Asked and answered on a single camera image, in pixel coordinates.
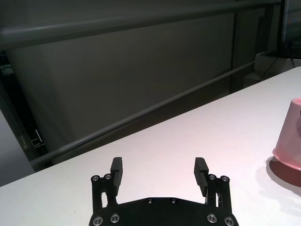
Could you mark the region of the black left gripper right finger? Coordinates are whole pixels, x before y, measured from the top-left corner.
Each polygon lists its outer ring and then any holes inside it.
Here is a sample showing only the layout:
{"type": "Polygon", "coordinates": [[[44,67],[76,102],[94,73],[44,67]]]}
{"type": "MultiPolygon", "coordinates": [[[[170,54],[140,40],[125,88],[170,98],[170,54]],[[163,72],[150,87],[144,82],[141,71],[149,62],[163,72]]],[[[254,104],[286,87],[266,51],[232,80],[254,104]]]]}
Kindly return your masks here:
{"type": "Polygon", "coordinates": [[[202,196],[205,197],[205,205],[232,211],[229,177],[218,178],[210,174],[206,161],[202,157],[195,158],[194,175],[202,196]]]}

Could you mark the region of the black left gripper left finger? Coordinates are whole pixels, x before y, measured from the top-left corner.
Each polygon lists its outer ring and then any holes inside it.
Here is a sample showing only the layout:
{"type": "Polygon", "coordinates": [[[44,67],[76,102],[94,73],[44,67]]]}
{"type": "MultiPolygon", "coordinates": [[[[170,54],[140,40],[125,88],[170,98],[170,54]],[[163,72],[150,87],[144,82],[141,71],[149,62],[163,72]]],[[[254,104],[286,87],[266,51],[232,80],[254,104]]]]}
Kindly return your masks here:
{"type": "Polygon", "coordinates": [[[99,175],[91,177],[92,184],[92,206],[93,210],[102,210],[102,193],[106,194],[107,207],[116,206],[119,186],[123,175],[123,164],[121,157],[113,158],[110,173],[102,178],[99,175]]]}

